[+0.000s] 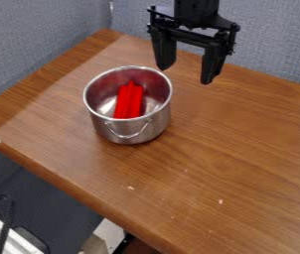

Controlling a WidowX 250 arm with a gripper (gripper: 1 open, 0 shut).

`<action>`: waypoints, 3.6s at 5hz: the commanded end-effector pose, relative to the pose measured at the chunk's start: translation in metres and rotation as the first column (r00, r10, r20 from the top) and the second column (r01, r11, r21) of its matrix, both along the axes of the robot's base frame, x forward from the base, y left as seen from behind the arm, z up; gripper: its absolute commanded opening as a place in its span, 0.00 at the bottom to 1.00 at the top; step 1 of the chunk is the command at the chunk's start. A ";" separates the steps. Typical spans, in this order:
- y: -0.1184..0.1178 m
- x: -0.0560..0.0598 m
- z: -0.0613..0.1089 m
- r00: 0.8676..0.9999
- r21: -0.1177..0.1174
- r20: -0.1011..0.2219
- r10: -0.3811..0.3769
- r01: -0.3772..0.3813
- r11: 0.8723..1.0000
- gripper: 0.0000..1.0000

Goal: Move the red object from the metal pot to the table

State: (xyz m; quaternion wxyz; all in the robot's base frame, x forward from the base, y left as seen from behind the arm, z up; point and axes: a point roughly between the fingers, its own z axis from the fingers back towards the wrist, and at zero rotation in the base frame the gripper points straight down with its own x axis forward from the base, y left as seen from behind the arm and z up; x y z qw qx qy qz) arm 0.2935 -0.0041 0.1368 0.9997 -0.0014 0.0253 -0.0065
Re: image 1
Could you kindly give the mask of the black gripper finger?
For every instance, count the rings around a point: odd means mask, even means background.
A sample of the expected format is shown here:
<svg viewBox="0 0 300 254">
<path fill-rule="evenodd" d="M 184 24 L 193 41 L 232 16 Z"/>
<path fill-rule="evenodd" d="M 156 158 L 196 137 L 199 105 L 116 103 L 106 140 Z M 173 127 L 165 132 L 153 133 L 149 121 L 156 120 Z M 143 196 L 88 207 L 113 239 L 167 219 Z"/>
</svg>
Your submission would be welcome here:
<svg viewBox="0 0 300 254">
<path fill-rule="evenodd" d="M 168 31 L 153 31 L 152 43 L 157 67 L 165 70 L 177 60 L 177 42 Z"/>
<path fill-rule="evenodd" d="M 201 83 L 210 84 L 222 74 L 226 63 L 227 50 L 223 46 L 208 46 L 203 56 Z"/>
</svg>

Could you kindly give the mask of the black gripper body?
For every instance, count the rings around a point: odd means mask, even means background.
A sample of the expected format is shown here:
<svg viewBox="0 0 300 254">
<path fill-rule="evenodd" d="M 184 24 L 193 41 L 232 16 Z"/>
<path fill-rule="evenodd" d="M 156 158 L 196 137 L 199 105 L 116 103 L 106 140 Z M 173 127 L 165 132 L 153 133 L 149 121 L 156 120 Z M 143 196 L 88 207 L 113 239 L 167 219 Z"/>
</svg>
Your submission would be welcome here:
<svg viewBox="0 0 300 254">
<path fill-rule="evenodd" d="M 172 7 L 152 5 L 148 11 L 149 27 L 163 30 L 180 30 L 181 27 L 189 30 L 215 29 L 227 34 L 227 52 L 232 54 L 240 25 L 220 15 L 220 0 L 175 0 Z"/>
</svg>

